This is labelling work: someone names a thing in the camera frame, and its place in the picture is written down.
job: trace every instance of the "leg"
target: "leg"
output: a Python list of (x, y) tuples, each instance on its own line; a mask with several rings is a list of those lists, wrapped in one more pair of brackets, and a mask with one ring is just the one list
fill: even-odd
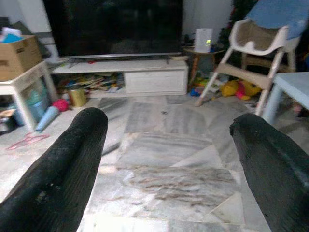
[(57, 91), (56, 91), (55, 85), (53, 83), (52, 77), (49, 74), (49, 71), (46, 67), (45, 62), (42, 65), (42, 71), (43, 71), (44, 80), (45, 80), (45, 83), (46, 83), (46, 87), (47, 87), (49, 96), (50, 96), (52, 102), (54, 102), (58, 99), (58, 95), (57, 95)]
[[(233, 49), (230, 47), (228, 49), (228, 51), (226, 52), (226, 54), (224, 55), (224, 57), (222, 58), (220, 64), (226, 63), (227, 60), (229, 59), (229, 57), (231, 56), (232, 52), (233, 52)], [(215, 71), (215, 73), (212, 75), (210, 81), (208, 82), (206, 88), (203, 90), (203, 93), (201, 94), (201, 96), (199, 96), (198, 100), (195, 102), (194, 106), (201, 106), (202, 105), (203, 98), (206, 96), (208, 90), (210, 89), (210, 87), (212, 86), (214, 81), (217, 79), (218, 74), (219, 73)]]
[(34, 131), (35, 129), (35, 125), (36, 122), (34, 121), (32, 114), (30, 112), (30, 110), (28, 109), (28, 106), (25, 102), (25, 100), (23, 99), (23, 96), (17, 92), (16, 90), (14, 91), (14, 99), (15, 99), (15, 103), (22, 115), (22, 118), (24, 120), (24, 123), (26, 124), (27, 128), (30, 131)]
[(200, 59), (200, 56), (195, 55), (193, 66), (192, 66), (192, 71), (191, 71), (191, 80), (190, 80), (189, 86), (191, 86), (193, 84), (195, 77), (197, 75), (197, 67), (198, 67), (199, 59)]
[(259, 102), (257, 103), (257, 107), (256, 107), (256, 110), (255, 110), (255, 114), (258, 115), (258, 116), (260, 116), (261, 113), (262, 113), (262, 110), (263, 110), (264, 103), (265, 103), (265, 100), (267, 98), (268, 92), (269, 92), (268, 89), (264, 89), (262, 91), (262, 94), (260, 96)]
[(269, 124), (272, 124), (274, 122), (281, 94), (282, 89), (278, 85), (275, 85), (269, 97), (265, 112), (263, 113), (263, 119), (265, 119), (265, 121), (268, 122)]
[[(267, 77), (268, 77), (269, 79), (272, 80), (272, 79), (274, 78), (275, 74), (277, 73), (278, 68), (279, 68), (279, 66), (280, 66), (280, 63), (281, 63), (281, 60), (282, 60), (283, 54), (284, 54), (284, 51), (283, 51), (282, 48), (280, 48), (280, 49), (278, 50), (278, 52), (276, 53), (276, 55), (275, 55), (274, 61), (272, 62), (270, 71), (269, 71), (269, 73), (268, 73), (268, 76), (267, 76)], [(259, 100), (259, 102), (258, 102), (256, 111), (255, 111), (255, 114), (256, 114), (256, 115), (261, 115), (262, 110), (263, 110), (263, 106), (264, 106), (264, 102), (265, 102), (265, 100), (266, 100), (266, 98), (267, 98), (267, 95), (268, 95), (268, 93), (269, 93), (270, 87), (271, 87), (271, 83), (270, 83), (270, 85), (269, 85), (269, 87), (268, 87), (267, 89), (264, 89), (264, 90), (263, 90), (262, 95), (261, 95), (261, 97), (260, 97), (260, 100)]]
[(295, 59), (295, 51), (293, 50), (292, 52), (288, 53), (288, 64), (289, 64), (289, 69), (290, 72), (294, 73), (296, 72), (296, 59)]
[(247, 53), (241, 54), (241, 69), (247, 69)]
[(194, 106), (201, 106), (203, 104), (203, 98), (206, 96), (206, 94), (208, 93), (209, 89), (211, 88), (212, 84), (214, 83), (214, 81), (217, 79), (218, 77), (218, 72), (215, 72), (212, 77), (211, 80), (208, 82), (206, 88), (203, 90), (201, 96), (199, 96), (198, 100), (195, 102)]

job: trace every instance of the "toy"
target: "toy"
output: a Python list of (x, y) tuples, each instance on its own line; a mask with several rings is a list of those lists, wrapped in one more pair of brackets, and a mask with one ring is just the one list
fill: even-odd
[(69, 104), (64, 99), (58, 99), (53, 103), (53, 106), (56, 107), (60, 112), (65, 112), (69, 108)]
[(42, 132), (56, 117), (58, 117), (59, 114), (60, 114), (60, 111), (56, 107), (54, 106), (48, 107), (44, 116), (38, 123), (35, 131)]
[(224, 97), (236, 95), (239, 99), (249, 100), (262, 89), (248, 81), (228, 81), (220, 87)]
[(190, 95), (192, 97), (199, 97), (202, 94), (203, 90), (204, 90), (204, 87), (193, 88), (190, 92)]

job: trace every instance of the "white tv cabinet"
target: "white tv cabinet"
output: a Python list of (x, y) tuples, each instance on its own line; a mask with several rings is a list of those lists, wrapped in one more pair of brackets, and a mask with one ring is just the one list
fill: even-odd
[(91, 98), (184, 95), (187, 93), (188, 67), (178, 60), (97, 61), (93, 64), (66, 63), (52, 74), (123, 72), (125, 87), (116, 93), (93, 91)]

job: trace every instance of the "cabinet drawer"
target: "cabinet drawer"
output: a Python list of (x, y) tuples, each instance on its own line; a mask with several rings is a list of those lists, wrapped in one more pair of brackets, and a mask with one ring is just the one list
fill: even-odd
[(173, 92), (186, 89), (186, 72), (182, 70), (125, 73), (127, 93)]

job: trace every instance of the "marble floor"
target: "marble floor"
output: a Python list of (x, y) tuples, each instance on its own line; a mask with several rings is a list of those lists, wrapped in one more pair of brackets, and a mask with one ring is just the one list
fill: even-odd
[[(79, 232), (269, 232), (229, 135), (248, 112), (237, 98), (194, 107), (184, 96), (91, 99), (109, 128), (95, 186)], [(27, 133), (0, 137), (0, 201), (81, 109), (63, 112), (46, 140), (5, 148)], [(287, 107), (275, 127), (309, 153), (309, 122)]]

